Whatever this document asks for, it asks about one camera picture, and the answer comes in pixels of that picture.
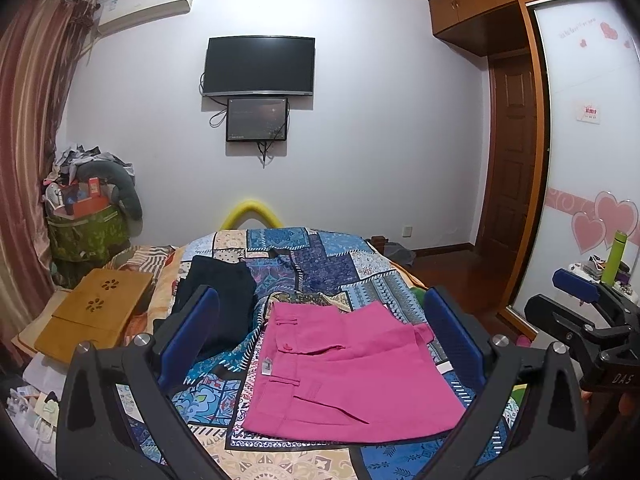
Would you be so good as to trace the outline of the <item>wooden lap desk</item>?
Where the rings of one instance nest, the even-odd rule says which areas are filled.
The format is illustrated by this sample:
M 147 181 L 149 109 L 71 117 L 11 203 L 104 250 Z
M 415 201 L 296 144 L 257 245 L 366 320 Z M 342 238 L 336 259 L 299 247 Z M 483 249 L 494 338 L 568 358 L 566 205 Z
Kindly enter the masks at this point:
M 152 281 L 151 273 L 93 269 L 52 313 L 35 341 L 36 350 L 70 364 L 81 341 L 97 349 L 118 346 L 130 316 L 149 296 Z

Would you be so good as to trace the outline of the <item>orange box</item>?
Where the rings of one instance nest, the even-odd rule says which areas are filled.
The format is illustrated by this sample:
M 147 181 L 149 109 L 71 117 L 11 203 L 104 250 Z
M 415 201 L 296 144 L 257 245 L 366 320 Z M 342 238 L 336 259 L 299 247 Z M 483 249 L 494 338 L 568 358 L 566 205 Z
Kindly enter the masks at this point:
M 78 219 L 97 212 L 110 206 L 110 201 L 105 196 L 93 196 L 80 200 L 77 203 L 65 205 L 62 208 L 62 216 Z

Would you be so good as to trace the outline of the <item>green water bottle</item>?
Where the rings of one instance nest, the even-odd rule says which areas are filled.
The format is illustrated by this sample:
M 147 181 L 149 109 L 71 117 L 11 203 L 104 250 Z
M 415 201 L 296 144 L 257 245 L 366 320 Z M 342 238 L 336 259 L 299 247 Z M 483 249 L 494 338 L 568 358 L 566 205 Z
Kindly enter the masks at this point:
M 610 287 L 614 285 L 618 269 L 620 268 L 620 263 L 623 259 L 626 241 L 626 233 L 622 231 L 617 231 L 615 233 L 611 250 L 608 254 L 608 260 L 606 260 L 605 267 L 601 275 L 602 284 Z

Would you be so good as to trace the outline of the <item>green fabric storage box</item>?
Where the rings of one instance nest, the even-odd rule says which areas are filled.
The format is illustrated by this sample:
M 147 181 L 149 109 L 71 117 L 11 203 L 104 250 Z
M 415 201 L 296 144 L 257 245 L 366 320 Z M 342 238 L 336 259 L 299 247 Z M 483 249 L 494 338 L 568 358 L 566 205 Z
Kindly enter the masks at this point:
M 78 219 L 47 218 L 52 256 L 69 262 L 111 259 L 127 248 L 128 223 L 116 206 Z

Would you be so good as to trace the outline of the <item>small framed wall screen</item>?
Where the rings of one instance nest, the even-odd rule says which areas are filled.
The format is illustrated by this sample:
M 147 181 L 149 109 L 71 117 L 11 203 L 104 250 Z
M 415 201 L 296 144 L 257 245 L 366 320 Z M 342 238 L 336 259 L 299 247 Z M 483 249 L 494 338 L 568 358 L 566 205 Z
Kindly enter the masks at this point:
M 233 98 L 228 101 L 227 142 L 280 142 L 288 135 L 288 99 Z

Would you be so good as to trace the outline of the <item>wooden wardrobe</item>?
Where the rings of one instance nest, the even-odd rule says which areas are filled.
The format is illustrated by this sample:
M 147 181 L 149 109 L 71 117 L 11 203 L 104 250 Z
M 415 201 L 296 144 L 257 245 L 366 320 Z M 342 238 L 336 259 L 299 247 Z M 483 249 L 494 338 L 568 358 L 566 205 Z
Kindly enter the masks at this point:
M 608 0 L 428 0 L 434 36 L 489 61 L 532 57 L 534 182 L 512 261 L 486 258 L 498 284 L 493 332 L 533 337 L 529 297 L 566 301 L 552 274 L 605 257 L 617 231 L 639 252 L 639 39 Z

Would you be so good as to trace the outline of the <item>brown wooden door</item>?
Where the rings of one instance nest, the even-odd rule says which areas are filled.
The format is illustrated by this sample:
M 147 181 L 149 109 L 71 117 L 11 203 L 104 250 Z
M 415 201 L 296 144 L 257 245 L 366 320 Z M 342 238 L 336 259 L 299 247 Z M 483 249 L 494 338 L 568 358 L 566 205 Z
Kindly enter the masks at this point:
M 492 58 L 489 166 L 476 246 L 512 261 L 523 238 L 534 182 L 537 109 L 532 57 Z

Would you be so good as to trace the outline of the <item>black wall television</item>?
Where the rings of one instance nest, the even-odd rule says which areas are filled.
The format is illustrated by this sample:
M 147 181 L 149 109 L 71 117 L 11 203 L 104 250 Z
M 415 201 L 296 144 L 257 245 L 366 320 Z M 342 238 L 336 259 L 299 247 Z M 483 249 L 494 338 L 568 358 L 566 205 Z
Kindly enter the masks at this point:
M 204 96 L 312 96 L 316 40 L 229 36 L 208 40 Z

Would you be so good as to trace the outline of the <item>striped pink curtain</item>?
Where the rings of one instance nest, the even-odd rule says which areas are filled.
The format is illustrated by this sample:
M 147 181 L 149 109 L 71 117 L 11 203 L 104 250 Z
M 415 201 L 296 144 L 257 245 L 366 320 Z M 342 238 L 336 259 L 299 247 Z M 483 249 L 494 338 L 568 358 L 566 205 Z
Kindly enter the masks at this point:
M 96 0 L 26 0 L 1 36 L 1 365 L 53 292 L 41 203 Z

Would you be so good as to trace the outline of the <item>white air conditioner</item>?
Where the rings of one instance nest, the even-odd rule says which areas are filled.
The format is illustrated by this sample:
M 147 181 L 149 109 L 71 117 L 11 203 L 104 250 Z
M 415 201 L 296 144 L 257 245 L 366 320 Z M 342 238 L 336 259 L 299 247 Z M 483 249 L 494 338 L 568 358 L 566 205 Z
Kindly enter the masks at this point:
M 100 36 L 149 23 L 161 18 L 186 14 L 192 0 L 106 0 L 96 30 Z

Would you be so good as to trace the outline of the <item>yellow foam tube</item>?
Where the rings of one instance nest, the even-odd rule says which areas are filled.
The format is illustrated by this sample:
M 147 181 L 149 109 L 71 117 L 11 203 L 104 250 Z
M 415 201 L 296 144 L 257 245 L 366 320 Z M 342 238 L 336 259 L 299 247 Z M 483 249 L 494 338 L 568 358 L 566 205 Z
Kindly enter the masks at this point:
M 284 223 L 280 218 L 260 200 L 242 200 L 237 203 L 221 223 L 221 230 L 237 229 L 245 220 L 256 219 L 266 229 L 280 229 Z

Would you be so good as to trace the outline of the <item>pink pants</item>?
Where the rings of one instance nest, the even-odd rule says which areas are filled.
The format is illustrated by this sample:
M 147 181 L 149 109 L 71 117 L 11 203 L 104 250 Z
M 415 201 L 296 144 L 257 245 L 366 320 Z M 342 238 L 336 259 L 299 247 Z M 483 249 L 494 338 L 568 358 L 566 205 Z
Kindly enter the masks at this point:
M 465 408 L 434 363 L 426 323 L 375 301 L 345 313 L 273 305 L 243 428 L 292 441 L 383 443 L 434 436 Z

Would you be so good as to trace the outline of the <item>blue patchwork bedspread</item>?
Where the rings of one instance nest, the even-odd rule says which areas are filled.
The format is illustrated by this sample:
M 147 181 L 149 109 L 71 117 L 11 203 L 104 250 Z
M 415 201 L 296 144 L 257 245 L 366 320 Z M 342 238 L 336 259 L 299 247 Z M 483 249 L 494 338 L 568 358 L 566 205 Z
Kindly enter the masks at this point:
M 110 268 L 152 276 L 130 333 L 200 285 L 247 315 L 171 396 L 225 479 L 414 479 L 480 388 L 445 348 L 436 294 L 356 235 L 225 229 Z

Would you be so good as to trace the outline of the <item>grey neck pillow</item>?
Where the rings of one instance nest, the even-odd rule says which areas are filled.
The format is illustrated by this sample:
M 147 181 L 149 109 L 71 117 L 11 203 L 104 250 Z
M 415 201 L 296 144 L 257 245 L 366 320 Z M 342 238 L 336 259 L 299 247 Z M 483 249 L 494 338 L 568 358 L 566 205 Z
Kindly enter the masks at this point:
M 130 220 L 142 220 L 143 211 L 134 187 L 134 178 L 123 166 L 108 160 L 93 160 L 78 166 L 76 176 L 80 182 L 88 183 L 91 178 L 98 178 L 101 183 L 111 185 L 113 189 L 110 202 L 119 206 Z

